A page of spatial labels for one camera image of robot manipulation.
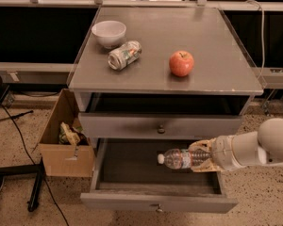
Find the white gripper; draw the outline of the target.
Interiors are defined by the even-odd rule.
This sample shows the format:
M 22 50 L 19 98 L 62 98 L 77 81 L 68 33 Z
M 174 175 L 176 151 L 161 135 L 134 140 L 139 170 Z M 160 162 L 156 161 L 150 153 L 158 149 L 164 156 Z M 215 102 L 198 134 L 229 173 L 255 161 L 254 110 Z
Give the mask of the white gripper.
M 213 139 L 198 140 L 192 143 L 188 150 L 202 150 L 210 152 L 213 162 L 217 165 L 193 166 L 193 172 L 214 172 L 214 171 L 233 171 L 243 168 L 243 165 L 238 162 L 233 151 L 233 136 L 220 136 Z

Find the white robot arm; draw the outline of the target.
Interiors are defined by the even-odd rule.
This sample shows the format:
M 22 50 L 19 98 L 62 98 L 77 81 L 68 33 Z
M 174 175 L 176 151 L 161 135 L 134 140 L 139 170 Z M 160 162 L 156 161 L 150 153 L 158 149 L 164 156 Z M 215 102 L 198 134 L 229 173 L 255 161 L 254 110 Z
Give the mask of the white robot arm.
M 283 119 L 269 119 L 251 133 L 196 141 L 189 151 L 194 172 L 283 166 Z

